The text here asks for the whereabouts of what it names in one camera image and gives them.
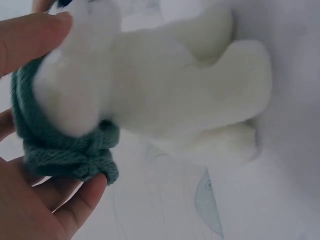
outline green yarn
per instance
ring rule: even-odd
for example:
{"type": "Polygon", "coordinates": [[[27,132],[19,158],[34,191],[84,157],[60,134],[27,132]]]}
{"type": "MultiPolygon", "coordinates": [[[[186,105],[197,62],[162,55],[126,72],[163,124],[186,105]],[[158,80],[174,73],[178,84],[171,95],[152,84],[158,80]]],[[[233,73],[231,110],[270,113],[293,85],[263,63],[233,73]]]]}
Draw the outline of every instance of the green yarn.
{"type": "Polygon", "coordinates": [[[108,185],[118,176],[110,148],[120,137],[119,128],[102,121],[91,133],[73,138],[55,129],[35,100],[33,78],[46,56],[32,60],[12,74],[11,104],[17,135],[23,139],[24,162],[34,176],[68,177],[87,181],[103,173],[108,185]]]}

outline blue drawing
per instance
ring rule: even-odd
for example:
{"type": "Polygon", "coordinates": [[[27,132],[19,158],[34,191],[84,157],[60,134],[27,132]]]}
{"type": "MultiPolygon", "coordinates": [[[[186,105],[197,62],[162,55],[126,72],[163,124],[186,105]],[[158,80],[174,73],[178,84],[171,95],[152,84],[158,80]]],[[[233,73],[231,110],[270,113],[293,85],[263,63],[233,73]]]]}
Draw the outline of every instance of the blue drawing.
{"type": "Polygon", "coordinates": [[[215,195],[206,170],[195,192],[195,208],[203,222],[220,237],[224,237],[215,195]]]}

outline dark fabric tip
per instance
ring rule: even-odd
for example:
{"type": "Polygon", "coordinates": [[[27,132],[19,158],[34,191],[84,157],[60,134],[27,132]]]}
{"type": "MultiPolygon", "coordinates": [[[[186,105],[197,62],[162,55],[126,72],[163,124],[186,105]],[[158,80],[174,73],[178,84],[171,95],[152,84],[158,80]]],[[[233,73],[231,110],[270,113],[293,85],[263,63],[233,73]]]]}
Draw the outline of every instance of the dark fabric tip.
{"type": "Polygon", "coordinates": [[[72,0],[58,0],[58,8],[64,8],[66,6],[68,6],[70,3],[72,2],[72,0]]]}

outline white background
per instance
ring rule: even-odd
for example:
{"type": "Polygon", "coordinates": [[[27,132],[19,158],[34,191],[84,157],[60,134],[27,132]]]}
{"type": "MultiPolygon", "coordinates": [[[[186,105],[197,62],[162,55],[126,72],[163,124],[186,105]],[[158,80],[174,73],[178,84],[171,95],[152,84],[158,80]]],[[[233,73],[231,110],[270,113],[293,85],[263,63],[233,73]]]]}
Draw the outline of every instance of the white background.
{"type": "MultiPolygon", "coordinates": [[[[162,0],[160,14],[137,14],[125,29],[153,27],[195,14],[209,0],[162,0]]],[[[238,39],[263,41],[272,55],[274,90],[259,117],[260,158],[213,182],[226,240],[320,239],[320,1],[231,0],[238,39]]],[[[1,17],[30,10],[25,0],[1,0],[1,17]]],[[[0,110],[9,106],[0,82],[0,110]]],[[[76,240],[218,240],[194,208],[204,168],[145,158],[145,144],[124,133],[115,150],[121,178],[108,188],[76,240]]],[[[11,136],[0,145],[22,154],[11,136]]]]}

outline plush bear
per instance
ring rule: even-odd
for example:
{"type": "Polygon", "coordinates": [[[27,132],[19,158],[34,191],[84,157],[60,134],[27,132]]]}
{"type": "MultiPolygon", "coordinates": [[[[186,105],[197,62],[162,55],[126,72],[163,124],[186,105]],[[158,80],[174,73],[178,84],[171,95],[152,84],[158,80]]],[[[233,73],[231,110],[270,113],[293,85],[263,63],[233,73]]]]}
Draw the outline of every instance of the plush bear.
{"type": "Polygon", "coordinates": [[[232,42],[229,7],[122,32],[112,0],[68,2],[51,13],[69,11],[73,27],[32,85],[57,130],[80,138],[110,120],[177,159],[215,168],[251,160],[255,129],[246,121],[267,106],[272,69],[260,42],[232,42]]]}

